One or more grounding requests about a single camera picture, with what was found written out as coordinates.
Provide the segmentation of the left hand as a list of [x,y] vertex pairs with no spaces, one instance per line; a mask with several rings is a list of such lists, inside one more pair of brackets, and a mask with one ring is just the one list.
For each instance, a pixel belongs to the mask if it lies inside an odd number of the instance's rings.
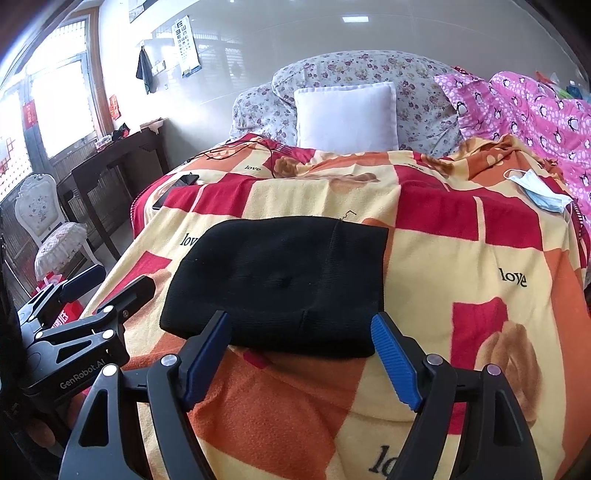
[[31,417],[25,425],[25,431],[40,447],[52,449],[64,445],[66,441],[57,438],[58,430],[61,427],[66,427],[68,431],[73,429],[86,397],[87,392],[83,391],[72,397],[67,405],[59,406],[55,417],[48,417],[50,423],[43,418]]

